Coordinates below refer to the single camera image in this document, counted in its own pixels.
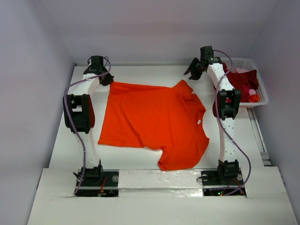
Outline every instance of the white table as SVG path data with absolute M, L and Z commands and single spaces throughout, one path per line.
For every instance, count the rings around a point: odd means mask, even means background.
M 207 110 L 203 128 L 210 138 L 205 154 L 194 169 L 216 168 L 220 143 L 218 124 L 212 114 L 213 83 L 206 73 L 199 81 L 189 81 L 188 76 L 182 76 L 186 69 L 186 66 L 122 66 L 113 67 L 111 74 L 118 82 L 167 87 L 186 80 Z M 75 67 L 72 83 L 82 78 L 84 70 L 85 67 Z M 92 97 L 96 116 L 93 136 L 104 169 L 126 170 L 128 174 L 131 174 L 129 169 L 158 169 L 162 151 L 97 145 L 108 93 L 109 87 L 99 86 Z M 239 110 L 234 130 L 236 142 L 252 164 L 251 177 L 246 184 L 247 198 L 174 197 L 159 191 L 150 195 L 144 192 L 120 195 L 119 198 L 78 198 L 72 196 L 75 187 L 72 172 L 81 167 L 83 154 L 62 117 L 50 166 L 43 170 L 29 224 L 297 224 L 278 169 L 263 166 L 246 109 Z M 236 152 L 246 177 L 248 162 Z M 132 179 L 134 188 L 135 176 L 128 179 Z M 193 183 L 188 188 L 201 190 L 194 178 L 191 180 Z M 166 183 L 157 185 L 167 188 Z

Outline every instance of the white plastic basket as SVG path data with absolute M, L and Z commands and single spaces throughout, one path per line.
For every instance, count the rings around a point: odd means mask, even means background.
M 222 62 L 224 62 L 228 69 L 231 66 L 231 63 L 228 58 L 221 58 Z M 247 70 L 254 70 L 256 68 L 254 62 L 250 59 L 245 59 L 245 58 L 232 58 L 233 61 L 233 66 L 234 68 L 243 68 Z M 256 90 L 256 93 L 259 95 L 260 100 L 259 102 L 256 103 L 251 103 L 251 102 L 241 102 L 240 107 L 242 108 L 253 108 L 257 105 L 265 105 L 268 103 L 268 96 L 266 93 L 266 89 L 264 88 L 263 82 L 260 78 L 259 71 L 257 70 L 257 80 L 258 80 L 258 89 Z

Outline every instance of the orange cloth in basket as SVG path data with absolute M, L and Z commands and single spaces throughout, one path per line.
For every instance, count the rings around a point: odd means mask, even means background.
M 192 91 L 183 80 L 173 88 L 113 82 L 98 144 L 162 149 L 163 171 L 194 167 L 209 138 L 205 108 Z

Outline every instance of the white wall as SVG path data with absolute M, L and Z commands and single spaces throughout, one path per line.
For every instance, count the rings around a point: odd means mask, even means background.
M 255 108 L 274 165 L 300 222 L 300 1 L 280 0 L 250 51 L 269 103 Z
M 277 0 L 43 0 L 75 62 L 190 62 L 200 46 L 246 56 Z
M 74 64 L 39 0 L 0 3 L 0 224 L 26 224 Z

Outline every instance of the dark red cloth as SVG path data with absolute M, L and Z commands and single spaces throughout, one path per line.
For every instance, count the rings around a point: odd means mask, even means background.
M 223 69 L 224 72 L 227 72 L 227 66 L 225 63 L 223 63 Z M 227 78 L 231 85 L 235 89 L 239 89 L 241 91 L 241 102 L 249 102 L 250 94 L 249 92 L 246 92 L 245 86 L 249 87 L 249 89 L 257 90 L 258 88 L 258 80 L 256 78 L 257 70 L 251 70 L 246 73 L 238 74 L 229 72 L 227 75 Z

